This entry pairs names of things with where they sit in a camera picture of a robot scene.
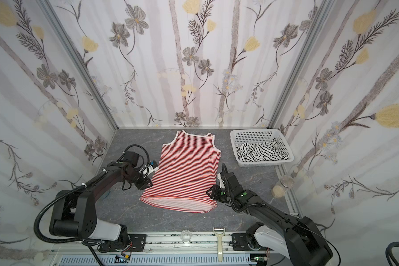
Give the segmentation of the red white striped tank top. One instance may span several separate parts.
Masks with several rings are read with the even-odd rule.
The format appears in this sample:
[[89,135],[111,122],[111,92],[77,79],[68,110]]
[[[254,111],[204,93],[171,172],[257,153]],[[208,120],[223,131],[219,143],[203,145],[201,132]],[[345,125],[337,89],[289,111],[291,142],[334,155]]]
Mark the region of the red white striped tank top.
[[195,135],[178,131],[162,145],[158,170],[140,201],[158,208],[187,213],[207,213],[217,207],[207,190],[216,184],[222,152],[215,135]]

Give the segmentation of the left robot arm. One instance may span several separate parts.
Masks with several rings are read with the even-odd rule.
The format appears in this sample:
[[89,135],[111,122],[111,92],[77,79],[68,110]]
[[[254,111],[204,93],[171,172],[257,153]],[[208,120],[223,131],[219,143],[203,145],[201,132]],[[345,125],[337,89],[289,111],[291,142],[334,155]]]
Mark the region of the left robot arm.
[[91,180],[59,192],[35,218],[36,237],[52,244],[102,241],[115,249],[128,246],[130,238],[126,226],[98,219],[95,204],[117,183],[135,185],[139,190],[152,187],[152,181],[141,173],[139,165],[140,160],[147,164],[149,159],[148,155],[125,151]]

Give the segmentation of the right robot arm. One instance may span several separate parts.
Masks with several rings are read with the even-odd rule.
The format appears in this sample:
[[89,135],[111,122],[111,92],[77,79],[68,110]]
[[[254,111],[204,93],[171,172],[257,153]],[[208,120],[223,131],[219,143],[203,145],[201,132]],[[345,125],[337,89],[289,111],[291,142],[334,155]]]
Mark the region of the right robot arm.
[[225,164],[221,180],[206,194],[237,213],[244,212],[259,220],[249,233],[260,247],[272,249],[288,258],[294,266],[324,266],[333,257],[331,243],[308,217],[297,218],[266,203],[251,190],[245,190]]

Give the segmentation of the black white striped tank top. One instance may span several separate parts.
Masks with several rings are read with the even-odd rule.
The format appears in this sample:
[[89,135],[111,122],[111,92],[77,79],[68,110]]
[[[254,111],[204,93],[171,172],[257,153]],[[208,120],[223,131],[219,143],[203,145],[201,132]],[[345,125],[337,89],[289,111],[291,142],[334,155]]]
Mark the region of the black white striped tank top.
[[289,155],[277,149],[277,140],[263,143],[236,145],[236,154],[241,162],[284,161]]

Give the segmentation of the cream vegetable peeler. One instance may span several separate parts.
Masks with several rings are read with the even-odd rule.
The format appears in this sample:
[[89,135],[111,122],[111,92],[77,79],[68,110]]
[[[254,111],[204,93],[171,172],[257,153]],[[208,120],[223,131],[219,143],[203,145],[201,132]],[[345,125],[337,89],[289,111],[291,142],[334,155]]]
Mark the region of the cream vegetable peeler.
[[217,237],[217,258],[218,261],[221,263],[223,262],[223,243],[222,243],[222,238],[226,233],[225,228],[214,228],[213,232],[215,236]]

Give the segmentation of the clear glass cup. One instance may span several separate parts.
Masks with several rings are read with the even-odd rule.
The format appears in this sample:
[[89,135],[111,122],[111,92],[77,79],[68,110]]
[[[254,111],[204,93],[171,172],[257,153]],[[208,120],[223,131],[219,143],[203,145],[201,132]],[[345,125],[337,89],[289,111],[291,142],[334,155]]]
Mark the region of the clear glass cup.
[[184,244],[189,244],[192,238],[192,232],[184,229],[181,233],[180,233],[180,238],[182,240],[182,242]]

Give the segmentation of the white plastic basket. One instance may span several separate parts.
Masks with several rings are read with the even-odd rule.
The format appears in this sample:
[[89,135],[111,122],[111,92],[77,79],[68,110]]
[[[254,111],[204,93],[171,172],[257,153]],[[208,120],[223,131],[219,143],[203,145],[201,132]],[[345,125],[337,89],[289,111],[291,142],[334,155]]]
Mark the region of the white plastic basket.
[[294,161],[287,140],[277,129],[233,130],[230,137],[240,167],[277,166]]

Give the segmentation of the glass jar with lid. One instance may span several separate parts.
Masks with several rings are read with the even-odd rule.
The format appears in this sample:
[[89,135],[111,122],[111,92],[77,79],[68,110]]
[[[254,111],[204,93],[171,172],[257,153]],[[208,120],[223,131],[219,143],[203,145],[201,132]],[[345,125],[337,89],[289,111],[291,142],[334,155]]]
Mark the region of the glass jar with lid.
[[282,198],[294,186],[294,179],[288,175],[283,175],[271,190],[274,198]]

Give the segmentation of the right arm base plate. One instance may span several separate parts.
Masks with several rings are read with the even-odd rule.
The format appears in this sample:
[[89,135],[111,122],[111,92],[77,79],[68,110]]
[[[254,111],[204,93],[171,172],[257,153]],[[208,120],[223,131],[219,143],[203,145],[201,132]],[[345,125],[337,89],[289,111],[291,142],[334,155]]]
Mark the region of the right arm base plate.
[[258,251],[265,250],[258,244],[253,235],[248,233],[233,233],[229,245],[234,251]]

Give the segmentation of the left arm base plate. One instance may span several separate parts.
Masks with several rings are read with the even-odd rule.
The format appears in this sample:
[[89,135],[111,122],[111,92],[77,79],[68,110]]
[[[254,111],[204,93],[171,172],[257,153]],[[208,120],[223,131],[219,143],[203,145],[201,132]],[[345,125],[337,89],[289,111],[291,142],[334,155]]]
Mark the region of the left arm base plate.
[[116,241],[104,241],[98,245],[100,253],[108,252],[143,252],[147,234],[126,234]]

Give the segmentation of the aluminium front rail frame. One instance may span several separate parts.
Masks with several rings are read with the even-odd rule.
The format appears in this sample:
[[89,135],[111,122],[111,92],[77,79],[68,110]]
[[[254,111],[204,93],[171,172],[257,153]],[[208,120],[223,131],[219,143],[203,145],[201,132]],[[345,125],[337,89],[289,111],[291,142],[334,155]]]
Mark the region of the aluminium front rail frame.
[[231,234],[222,238],[223,262],[217,258],[217,237],[214,232],[192,232],[189,244],[184,244],[180,233],[147,234],[143,252],[100,253],[95,241],[86,251],[82,244],[59,244],[52,249],[52,266],[282,266],[291,261],[278,252],[265,248],[258,251],[234,251],[229,245]]

